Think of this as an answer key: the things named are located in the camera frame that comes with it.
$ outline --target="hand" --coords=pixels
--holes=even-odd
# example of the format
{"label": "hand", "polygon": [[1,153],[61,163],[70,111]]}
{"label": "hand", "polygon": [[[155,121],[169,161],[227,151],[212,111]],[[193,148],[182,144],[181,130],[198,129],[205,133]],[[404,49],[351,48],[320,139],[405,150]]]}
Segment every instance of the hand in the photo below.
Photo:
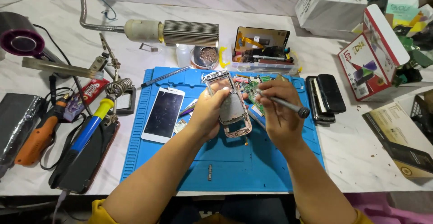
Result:
{"label": "hand", "polygon": [[218,90],[213,96],[206,88],[198,97],[191,119],[187,127],[200,134],[203,143],[213,139],[219,132],[219,108],[229,95],[229,87]]}
{"label": "hand", "polygon": [[[294,105],[301,106],[299,95],[293,87],[292,83],[271,80],[258,85],[258,88],[263,90],[262,94],[267,97],[279,97]],[[266,118],[266,132],[269,138],[280,150],[294,144],[300,144],[302,140],[302,127],[304,120],[301,119],[296,112],[273,101],[257,96],[263,105]]]}

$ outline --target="orange heat gun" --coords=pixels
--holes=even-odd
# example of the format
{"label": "orange heat gun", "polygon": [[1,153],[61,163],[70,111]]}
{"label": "orange heat gun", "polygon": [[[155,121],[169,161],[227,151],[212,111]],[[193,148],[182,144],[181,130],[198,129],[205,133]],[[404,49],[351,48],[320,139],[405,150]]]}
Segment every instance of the orange heat gun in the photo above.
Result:
{"label": "orange heat gun", "polygon": [[15,164],[30,166],[39,160],[40,153],[52,140],[52,133],[63,118],[64,108],[68,102],[69,92],[56,102],[56,104],[42,118],[33,132],[25,141],[15,158]]}

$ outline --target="pink fabric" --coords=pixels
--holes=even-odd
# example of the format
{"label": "pink fabric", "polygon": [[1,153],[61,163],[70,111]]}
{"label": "pink fabric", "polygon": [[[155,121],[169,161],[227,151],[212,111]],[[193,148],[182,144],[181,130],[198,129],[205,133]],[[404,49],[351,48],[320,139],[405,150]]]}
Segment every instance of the pink fabric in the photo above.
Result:
{"label": "pink fabric", "polygon": [[376,224],[433,224],[433,214],[418,214],[389,206],[386,193],[344,194],[353,207]]}

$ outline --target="blue wire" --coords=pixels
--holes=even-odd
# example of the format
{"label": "blue wire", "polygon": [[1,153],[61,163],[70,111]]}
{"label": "blue wire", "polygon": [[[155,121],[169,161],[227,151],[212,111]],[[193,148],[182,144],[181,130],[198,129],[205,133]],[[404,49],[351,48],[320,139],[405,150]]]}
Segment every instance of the blue wire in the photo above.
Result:
{"label": "blue wire", "polygon": [[113,21],[113,20],[116,20],[116,18],[117,18],[117,14],[116,14],[116,11],[114,11],[114,9],[105,1],[105,0],[101,0],[101,1],[103,1],[104,3],[105,3],[105,5],[107,5],[110,9],[111,9],[111,11],[113,11],[113,13],[114,13],[114,18],[109,18],[108,16],[107,16],[107,13],[108,13],[108,10],[104,10],[104,11],[102,11],[101,12],[101,14],[104,14],[105,15],[105,17],[108,19],[108,20],[110,20],[110,21]]}

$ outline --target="blue silicone repair mat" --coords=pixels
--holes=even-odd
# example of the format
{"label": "blue silicone repair mat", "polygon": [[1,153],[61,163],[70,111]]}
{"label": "blue silicone repair mat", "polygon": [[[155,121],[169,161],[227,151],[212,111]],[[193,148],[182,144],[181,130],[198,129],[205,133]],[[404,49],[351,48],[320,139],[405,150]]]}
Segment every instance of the blue silicone repair mat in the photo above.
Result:
{"label": "blue silicone repair mat", "polygon": [[[143,82],[177,69],[166,67],[148,69],[146,70]],[[141,138],[144,125],[149,117],[159,87],[172,87],[184,91],[185,98],[181,108],[183,110],[192,100],[198,98],[200,93],[206,88],[201,78],[203,75],[211,72],[209,70],[189,69],[141,90],[121,181],[143,165],[163,146],[163,144]],[[231,72],[232,76],[235,74],[257,75],[256,73],[248,72]],[[288,77],[288,79],[297,89],[302,103],[306,107],[310,107],[305,90],[305,80],[294,77]],[[181,119],[189,121],[189,118],[190,116],[187,114],[180,117],[178,121]],[[185,175],[186,177],[178,187],[179,191],[293,191],[283,155],[272,144],[266,131],[255,121],[251,120],[251,123],[252,132],[247,136],[238,138],[227,138],[221,127],[218,136],[206,142],[198,152]],[[305,120],[302,135],[323,166],[322,152],[311,114]],[[207,180],[209,165],[212,165],[212,181]]]}

